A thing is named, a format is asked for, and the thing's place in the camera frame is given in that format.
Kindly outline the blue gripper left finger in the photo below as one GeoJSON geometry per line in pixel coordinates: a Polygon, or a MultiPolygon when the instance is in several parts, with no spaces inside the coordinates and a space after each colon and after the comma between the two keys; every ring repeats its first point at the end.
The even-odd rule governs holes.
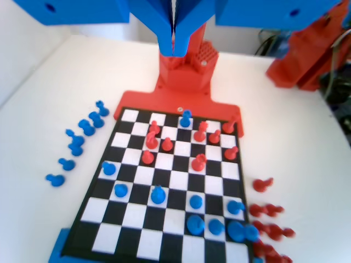
{"type": "Polygon", "coordinates": [[[158,40],[164,56],[173,56],[171,1],[15,1],[46,26],[129,23],[133,14],[158,40]]]}

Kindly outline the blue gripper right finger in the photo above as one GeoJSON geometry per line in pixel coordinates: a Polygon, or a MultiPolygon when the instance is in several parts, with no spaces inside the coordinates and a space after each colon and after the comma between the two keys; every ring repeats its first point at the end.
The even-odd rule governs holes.
{"type": "Polygon", "coordinates": [[[325,15],[340,1],[176,1],[174,56],[188,51],[190,36],[215,17],[218,26],[299,31],[325,15]]]}

